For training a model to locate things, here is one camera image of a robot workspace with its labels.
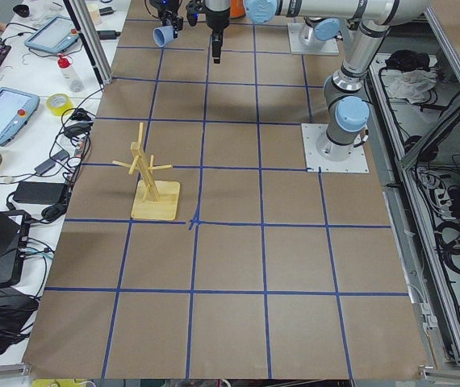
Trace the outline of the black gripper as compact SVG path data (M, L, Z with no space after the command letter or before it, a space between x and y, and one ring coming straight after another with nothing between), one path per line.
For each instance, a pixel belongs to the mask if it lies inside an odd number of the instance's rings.
M221 62L221 52L224 42L224 29L228 27L230 8L226 10L211 10L207 8L206 21L211 29L211 55L214 64Z
M150 0L149 4L157 10L157 17L163 27L173 27L173 37L177 39L178 33L183 29L183 17L179 16L181 0Z

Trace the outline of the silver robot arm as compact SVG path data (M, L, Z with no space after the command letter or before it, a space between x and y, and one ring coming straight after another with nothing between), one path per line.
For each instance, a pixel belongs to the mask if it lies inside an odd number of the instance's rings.
M305 18L358 19L358 32L352 48L338 69L326 82L330 124L316 141L316 150L332 162L347 160L353 150L363 145L355 140L366 130L370 108L356 93L382 43L387 26L377 24L380 1L244 1L245 13L254 23L266 23L276 15L302 15Z
M243 1L244 12L253 23L267 23L275 16L294 18L301 16L303 24L297 24L298 39L293 45L301 46L301 53L310 47L336 37L340 20L359 21L361 44L375 52L390 27L407 23L419 16L429 5L428 1ZM224 44L224 29L231 15L231 1L190 1L186 4L186 17L193 27L199 16L206 16L211 29L211 54L215 63L220 62Z

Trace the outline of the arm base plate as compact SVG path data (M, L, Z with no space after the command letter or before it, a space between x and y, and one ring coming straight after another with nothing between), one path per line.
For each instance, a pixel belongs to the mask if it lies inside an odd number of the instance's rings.
M306 169L314 173L368 173L363 146L357 135L350 145L337 145L327 136L327 124L301 125Z
M314 26L289 23L288 37L291 53L300 55L337 56L336 36L340 31L338 19L325 19Z

